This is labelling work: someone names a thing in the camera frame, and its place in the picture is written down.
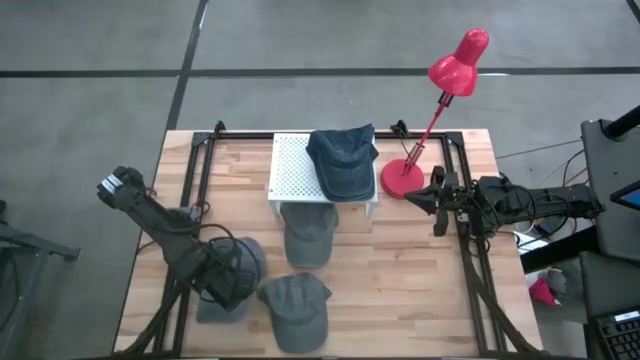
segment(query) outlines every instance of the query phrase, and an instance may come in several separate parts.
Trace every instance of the red desk lamp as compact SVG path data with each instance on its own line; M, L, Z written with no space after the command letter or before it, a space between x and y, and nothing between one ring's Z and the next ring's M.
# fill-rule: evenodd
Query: red desk lamp
M489 34L483 29L471 29L462 38L456 52L436 61L429 68L429 79L442 89L438 109L427 131L420 142L413 146L407 158L392 160L382 169L380 183L387 194L402 199L405 193L422 189L424 174L416 162L424 150L424 141L442 110L449 107L454 96L469 96L473 93L478 79L476 62L487 45Z

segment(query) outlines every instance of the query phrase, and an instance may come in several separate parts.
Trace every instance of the lamp shade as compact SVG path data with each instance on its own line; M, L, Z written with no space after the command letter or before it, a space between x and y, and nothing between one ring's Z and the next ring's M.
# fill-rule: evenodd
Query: lamp shade
M473 94L478 80L476 62L489 45L489 34L471 29L464 34L456 51L429 68L429 79L443 91L456 96Z

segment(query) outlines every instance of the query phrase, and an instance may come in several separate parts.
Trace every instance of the lamp base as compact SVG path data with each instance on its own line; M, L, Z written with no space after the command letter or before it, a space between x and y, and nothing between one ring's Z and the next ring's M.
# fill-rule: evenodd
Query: lamp base
M396 199L404 199L404 194L422 189L424 174L418 165L414 165L407 174L402 175L404 159L395 159L387 163L380 174L382 189Z

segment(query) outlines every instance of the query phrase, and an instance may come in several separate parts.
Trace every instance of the dark blue cap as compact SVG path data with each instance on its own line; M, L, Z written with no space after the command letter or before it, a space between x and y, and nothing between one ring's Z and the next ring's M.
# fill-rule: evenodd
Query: dark blue cap
M371 124L349 130L316 130L309 136L311 157L324 195L330 201L368 200L375 194Z

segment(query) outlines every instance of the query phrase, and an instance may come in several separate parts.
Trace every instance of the concrete floor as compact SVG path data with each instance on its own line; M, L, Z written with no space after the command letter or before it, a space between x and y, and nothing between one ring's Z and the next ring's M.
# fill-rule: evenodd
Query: concrete floor
M0 70L179 69L197 4L0 0ZM484 67L639 65L640 25L623 0L220 0L207 8L193 67L426 68L472 26L491 35ZM8 220L82 247L75 264L52 259L21 359L110 351L140 230L95 186L121 164L152 178L175 88L174 78L0 79ZM437 127L489 128L506 155L578 139L581 121L636 106L638 88L640 75L484 76ZM438 95L426 77L190 79L177 128L424 127ZM580 148L498 164L533 187ZM577 159L569 175L582 167ZM580 355L558 340L574 327L540 321L552 353Z

